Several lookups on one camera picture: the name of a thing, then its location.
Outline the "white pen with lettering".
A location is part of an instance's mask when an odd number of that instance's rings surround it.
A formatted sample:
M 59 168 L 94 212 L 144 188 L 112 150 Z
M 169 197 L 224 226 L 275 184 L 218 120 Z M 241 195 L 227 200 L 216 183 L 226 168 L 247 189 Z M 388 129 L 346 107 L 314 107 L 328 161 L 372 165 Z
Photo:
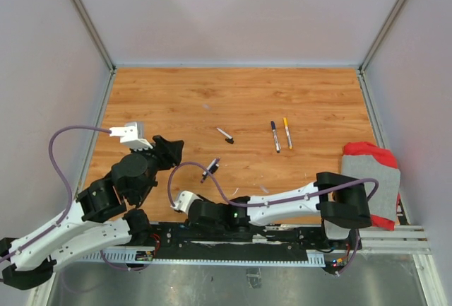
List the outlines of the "white pen with lettering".
M 280 143 L 279 143 L 279 140 L 278 140 L 277 131 L 275 129 L 273 129 L 272 133 L 273 133 L 273 139 L 274 139 L 274 143 L 275 143 L 276 152 L 280 153 L 281 147 L 280 147 Z

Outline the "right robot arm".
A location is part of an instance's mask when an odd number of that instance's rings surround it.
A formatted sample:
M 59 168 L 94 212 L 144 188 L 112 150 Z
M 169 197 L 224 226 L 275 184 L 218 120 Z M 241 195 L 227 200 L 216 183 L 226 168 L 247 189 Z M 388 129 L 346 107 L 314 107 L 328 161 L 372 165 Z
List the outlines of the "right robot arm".
M 182 191 L 174 209 L 187 215 L 189 227 L 229 236 L 264 230 L 279 220 L 320 216 L 327 226 L 319 233 L 321 244 L 337 249 L 345 241 L 344 230 L 371 226 L 364 183 L 363 179 L 320 172 L 315 182 L 298 189 L 268 196 L 242 196 L 225 204 Z

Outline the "clear plastic pen cap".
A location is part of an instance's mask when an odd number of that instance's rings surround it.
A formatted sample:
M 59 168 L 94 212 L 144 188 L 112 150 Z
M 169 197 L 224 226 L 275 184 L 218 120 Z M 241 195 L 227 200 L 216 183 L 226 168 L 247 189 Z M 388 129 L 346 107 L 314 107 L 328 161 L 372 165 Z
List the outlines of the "clear plastic pen cap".
M 265 186 L 260 185 L 260 188 L 261 188 L 261 190 L 262 190 L 264 193 L 269 194 L 269 191 L 268 191 L 268 189 L 267 189 Z

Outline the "white marker yellow end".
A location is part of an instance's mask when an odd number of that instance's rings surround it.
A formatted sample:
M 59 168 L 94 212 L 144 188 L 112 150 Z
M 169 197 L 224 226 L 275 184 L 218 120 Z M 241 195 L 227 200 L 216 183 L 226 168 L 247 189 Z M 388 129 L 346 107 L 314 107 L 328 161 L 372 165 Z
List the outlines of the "white marker yellow end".
M 292 139 L 291 139 L 291 136 L 290 136 L 289 127 L 287 125 L 285 125 L 285 133 L 286 133 L 286 137 L 287 137 L 288 147 L 289 147 L 290 150 L 292 150 L 292 148 L 293 148 Z

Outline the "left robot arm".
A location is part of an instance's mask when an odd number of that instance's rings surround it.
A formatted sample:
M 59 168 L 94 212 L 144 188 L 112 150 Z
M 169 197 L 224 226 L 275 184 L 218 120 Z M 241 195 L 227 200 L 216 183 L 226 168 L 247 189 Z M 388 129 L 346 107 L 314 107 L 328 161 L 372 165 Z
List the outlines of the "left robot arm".
M 146 245 L 150 221 L 141 205 L 157 186 L 159 171 L 182 161 L 184 142 L 153 137 L 150 148 L 132 150 L 101 179 L 78 194 L 67 211 L 22 238 L 1 240 L 8 266 L 1 282 L 28 290 L 92 252 L 116 245 Z

